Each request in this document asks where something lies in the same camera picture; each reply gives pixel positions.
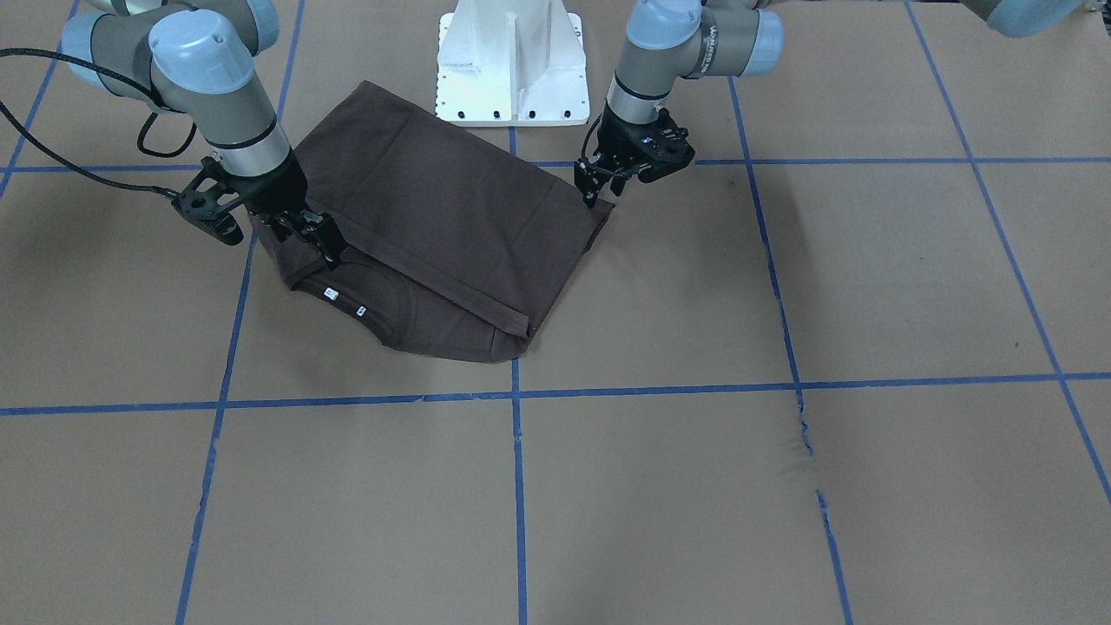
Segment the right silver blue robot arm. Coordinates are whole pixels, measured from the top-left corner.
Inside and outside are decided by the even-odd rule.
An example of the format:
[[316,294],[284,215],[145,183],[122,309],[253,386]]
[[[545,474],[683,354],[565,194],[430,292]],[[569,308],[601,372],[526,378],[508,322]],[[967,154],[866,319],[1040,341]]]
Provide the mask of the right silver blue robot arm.
[[61,51],[81,60],[84,82],[192,119],[212,155],[172,201],[186,221],[237,245],[233,206],[219,203],[236,194],[278,241],[296,236],[337,266],[346,239],[306,203],[306,174],[256,74],[254,57],[279,33],[270,1],[119,1],[111,11],[98,1],[68,20]]

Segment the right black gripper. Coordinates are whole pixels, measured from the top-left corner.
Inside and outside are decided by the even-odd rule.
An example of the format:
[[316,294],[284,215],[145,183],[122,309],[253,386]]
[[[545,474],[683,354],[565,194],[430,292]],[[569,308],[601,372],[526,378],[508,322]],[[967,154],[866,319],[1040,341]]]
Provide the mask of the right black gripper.
[[341,264],[346,238],[337,222],[327,213],[316,213],[306,205],[308,178],[296,153],[286,155],[270,173],[247,178],[246,205],[260,216],[276,241],[289,239],[313,246],[327,266]]

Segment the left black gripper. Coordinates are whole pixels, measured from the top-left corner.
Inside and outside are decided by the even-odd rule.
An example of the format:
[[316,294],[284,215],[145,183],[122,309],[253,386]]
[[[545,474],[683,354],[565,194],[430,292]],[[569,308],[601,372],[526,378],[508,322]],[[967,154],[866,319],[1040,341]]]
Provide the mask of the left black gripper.
[[601,191],[612,178],[650,179],[655,168],[655,123],[627,122],[605,104],[598,128],[595,163],[573,162],[573,182],[584,206],[595,208]]

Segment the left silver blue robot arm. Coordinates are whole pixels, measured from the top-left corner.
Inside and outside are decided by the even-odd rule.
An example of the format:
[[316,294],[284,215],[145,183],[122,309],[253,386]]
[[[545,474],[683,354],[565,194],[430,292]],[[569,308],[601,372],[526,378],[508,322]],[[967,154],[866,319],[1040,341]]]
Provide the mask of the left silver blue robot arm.
[[694,162],[689,131],[665,108],[678,80],[765,75],[785,47],[785,26],[767,1],[638,1],[601,114],[588,128],[573,182],[585,206],[604,188],[650,183]]

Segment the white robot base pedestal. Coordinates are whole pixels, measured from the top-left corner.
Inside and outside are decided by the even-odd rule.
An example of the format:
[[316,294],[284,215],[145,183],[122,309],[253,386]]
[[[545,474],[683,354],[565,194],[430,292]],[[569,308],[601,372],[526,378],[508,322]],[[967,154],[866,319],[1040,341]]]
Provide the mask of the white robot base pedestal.
[[562,1],[460,1],[437,36],[437,118],[457,127],[590,119],[582,20]]

